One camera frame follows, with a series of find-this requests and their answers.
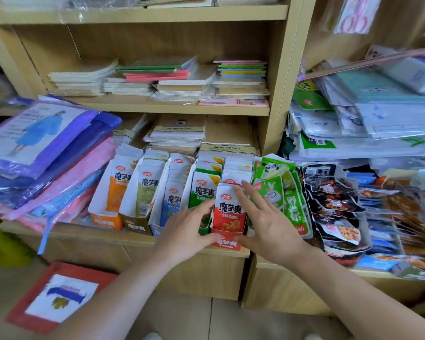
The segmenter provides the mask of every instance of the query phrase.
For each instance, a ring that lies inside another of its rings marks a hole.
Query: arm
[[[220,235],[200,236],[202,216],[214,200],[177,213],[165,224],[148,259],[134,263],[97,296],[59,325],[50,339],[124,339],[160,280]]]
[[[255,237],[237,241],[302,279],[358,339],[425,339],[425,319],[308,245],[288,218],[249,183],[237,189]]]

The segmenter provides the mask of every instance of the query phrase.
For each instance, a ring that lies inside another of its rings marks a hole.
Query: purple raincoat package
[[[37,179],[99,111],[34,102],[0,126],[0,175]]]

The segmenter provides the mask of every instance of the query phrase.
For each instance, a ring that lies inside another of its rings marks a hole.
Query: floor
[[[6,315],[28,291],[45,265],[35,260],[18,269],[0,268],[0,340],[42,339],[4,321]],[[322,316],[307,316],[248,310],[239,302],[219,298],[153,293],[127,339],[142,339],[158,332],[164,340],[303,339],[317,333],[324,340],[347,340],[343,324]]]

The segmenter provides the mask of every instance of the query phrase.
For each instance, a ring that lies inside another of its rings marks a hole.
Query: hand
[[[221,239],[220,234],[198,233],[202,217],[211,212],[215,199],[205,200],[199,206],[184,210],[171,217],[164,226],[153,254],[160,255],[161,260],[170,264],[170,268],[193,257],[193,255],[211,243]]]
[[[235,191],[255,230],[254,237],[236,236],[235,240],[266,260],[289,269],[296,257],[310,245],[304,242],[290,220],[255,187],[243,181],[242,188],[237,187]]]

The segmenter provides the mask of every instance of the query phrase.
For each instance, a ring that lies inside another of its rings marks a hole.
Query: panda illustration
[[[265,173],[273,172],[279,169],[279,165],[277,163],[268,163],[265,165]]]

